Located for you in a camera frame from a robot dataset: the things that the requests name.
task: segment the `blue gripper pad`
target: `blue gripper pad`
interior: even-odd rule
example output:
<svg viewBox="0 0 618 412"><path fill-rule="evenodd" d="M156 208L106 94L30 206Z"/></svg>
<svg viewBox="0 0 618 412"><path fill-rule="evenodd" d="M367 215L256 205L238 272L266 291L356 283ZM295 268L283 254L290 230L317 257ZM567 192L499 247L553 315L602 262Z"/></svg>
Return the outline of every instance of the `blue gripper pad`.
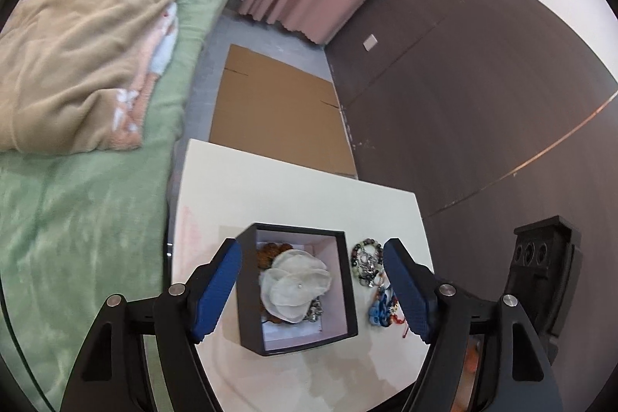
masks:
<svg viewBox="0 0 618 412"><path fill-rule="evenodd" d="M384 269L410 330L420 336L424 343L430 344L433 335L429 320L430 307L416 287L395 247L388 242L384 245Z"/></svg>
<svg viewBox="0 0 618 412"><path fill-rule="evenodd" d="M191 334L196 340L202 341L211 334L217 326L219 316L228 301L232 287L242 264L242 251L238 241L234 241L225 257L219 263L217 270L204 290L197 304L195 325Z"/></svg>

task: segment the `cardboard sheet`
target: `cardboard sheet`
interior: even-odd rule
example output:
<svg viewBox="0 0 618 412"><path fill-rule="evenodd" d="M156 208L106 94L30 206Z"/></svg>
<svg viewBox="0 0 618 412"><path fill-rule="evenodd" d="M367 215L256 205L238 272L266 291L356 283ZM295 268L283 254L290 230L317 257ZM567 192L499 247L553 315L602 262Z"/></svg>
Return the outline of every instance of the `cardboard sheet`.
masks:
<svg viewBox="0 0 618 412"><path fill-rule="evenodd" d="M356 176L332 83L231 45L210 142Z"/></svg>

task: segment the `dark brown wall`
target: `dark brown wall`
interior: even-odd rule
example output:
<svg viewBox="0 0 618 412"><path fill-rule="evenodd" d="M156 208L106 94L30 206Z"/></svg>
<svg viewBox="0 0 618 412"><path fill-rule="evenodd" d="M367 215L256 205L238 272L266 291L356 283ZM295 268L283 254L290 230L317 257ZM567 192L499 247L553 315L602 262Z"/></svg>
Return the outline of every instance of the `dark brown wall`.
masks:
<svg viewBox="0 0 618 412"><path fill-rule="evenodd" d="M370 52L362 41L375 34ZM362 180L413 191L436 273L503 290L518 225L560 214L584 266L554 364L565 410L618 360L618 89L537 0L369 0L326 48Z"/></svg>

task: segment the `metal screw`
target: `metal screw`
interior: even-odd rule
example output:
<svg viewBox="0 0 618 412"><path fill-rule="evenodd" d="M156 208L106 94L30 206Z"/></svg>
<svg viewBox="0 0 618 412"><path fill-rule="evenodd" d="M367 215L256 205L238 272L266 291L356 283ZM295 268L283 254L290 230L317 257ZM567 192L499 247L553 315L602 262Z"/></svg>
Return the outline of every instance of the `metal screw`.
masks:
<svg viewBox="0 0 618 412"><path fill-rule="evenodd" d="M183 283L174 283L171 287L168 288L169 295L182 295L185 293L185 286Z"/></svg>
<svg viewBox="0 0 618 412"><path fill-rule="evenodd" d="M121 302L122 302L122 297L120 297L118 294L115 293L107 297L106 304L109 307L116 307Z"/></svg>
<svg viewBox="0 0 618 412"><path fill-rule="evenodd" d="M514 295L506 294L503 297L503 302L509 307L515 307L517 306L517 297L515 297Z"/></svg>
<svg viewBox="0 0 618 412"><path fill-rule="evenodd" d="M449 285L448 283L445 283L444 285L440 285L440 288L438 288L438 290L445 297L453 297L453 295L455 295L455 292L456 292L455 287L453 285Z"/></svg>

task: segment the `beige blanket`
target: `beige blanket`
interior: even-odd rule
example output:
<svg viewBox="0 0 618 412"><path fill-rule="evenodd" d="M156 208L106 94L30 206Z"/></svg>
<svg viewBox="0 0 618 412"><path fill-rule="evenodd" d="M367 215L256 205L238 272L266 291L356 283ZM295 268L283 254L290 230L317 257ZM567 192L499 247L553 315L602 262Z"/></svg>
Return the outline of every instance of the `beige blanket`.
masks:
<svg viewBox="0 0 618 412"><path fill-rule="evenodd" d="M139 146L153 34L173 1L21 0L0 34L0 150ZM129 92L138 116L114 121Z"/></svg>

